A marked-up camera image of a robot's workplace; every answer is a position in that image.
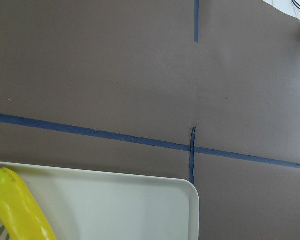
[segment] yellow banana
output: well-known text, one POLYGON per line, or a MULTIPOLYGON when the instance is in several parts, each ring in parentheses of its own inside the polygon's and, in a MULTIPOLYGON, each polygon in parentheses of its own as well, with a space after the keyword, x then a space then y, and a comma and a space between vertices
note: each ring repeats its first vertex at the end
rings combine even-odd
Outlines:
POLYGON ((11 240, 56 240, 25 182, 5 167, 0 167, 0 220, 11 240))

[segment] banana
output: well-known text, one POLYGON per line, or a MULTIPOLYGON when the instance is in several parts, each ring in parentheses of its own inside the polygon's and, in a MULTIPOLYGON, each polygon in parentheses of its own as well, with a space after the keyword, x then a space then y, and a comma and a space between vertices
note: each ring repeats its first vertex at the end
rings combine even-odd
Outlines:
POLYGON ((57 240, 22 178, 0 167, 0 220, 11 240, 57 240))

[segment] vertical blue tape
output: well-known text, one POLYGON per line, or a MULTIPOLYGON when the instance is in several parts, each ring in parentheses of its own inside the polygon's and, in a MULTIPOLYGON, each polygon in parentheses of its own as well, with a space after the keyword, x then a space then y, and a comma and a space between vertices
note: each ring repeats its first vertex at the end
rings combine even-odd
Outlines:
POLYGON ((189 164, 189 182, 195 184, 195 140, 196 140, 196 129, 195 126, 191 133, 191 144, 190 144, 190 164, 189 164))
POLYGON ((199 43, 199 3, 200 0, 194 0, 194 41, 199 43))

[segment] painter's tape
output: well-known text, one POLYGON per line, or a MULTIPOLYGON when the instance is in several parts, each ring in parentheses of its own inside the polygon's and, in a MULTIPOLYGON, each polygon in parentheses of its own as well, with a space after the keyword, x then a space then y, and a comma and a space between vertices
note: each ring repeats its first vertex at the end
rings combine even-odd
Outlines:
POLYGON ((194 0, 194 41, 199 43, 199 5, 200 0, 194 0))
POLYGON ((190 142, 190 163, 189 163, 189 182, 193 185, 195 184, 195 140, 196 140, 196 129, 195 126, 192 129, 191 133, 191 142, 190 142))
MULTIPOLYGON (((119 134, 119 133, 114 133, 109 131, 99 131, 91 128, 65 125, 65 124, 54 123, 49 121, 41 121, 41 120, 6 115, 1 113, 0 113, 0 123, 14 124, 14 125, 20 125, 20 126, 26 126, 26 127, 38 128, 38 129, 46 129, 46 130, 52 130, 52 131, 70 133, 70 134, 85 135, 85 136, 90 136, 95 138, 112 139, 112 140, 118 140, 123 142, 143 144, 143 145, 155 146, 160 148, 168 148, 168 149, 174 149, 174 150, 180 150, 186 152, 191 151, 191 146, 189 145, 177 144, 174 142, 160 141, 160 140, 143 138, 143 137, 129 136, 129 135, 124 135, 124 134, 119 134)), ((298 163, 239 154, 239 153, 228 152, 228 151, 214 150, 214 149, 203 148, 203 147, 194 146, 194 153, 300 169, 300 164, 298 163)))

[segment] white tray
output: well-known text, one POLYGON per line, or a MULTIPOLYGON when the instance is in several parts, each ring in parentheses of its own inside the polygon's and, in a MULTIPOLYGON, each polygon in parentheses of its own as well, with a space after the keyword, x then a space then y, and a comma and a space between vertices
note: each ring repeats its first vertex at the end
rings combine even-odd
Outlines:
POLYGON ((0 162, 28 185, 58 240, 198 240, 186 180, 0 162))

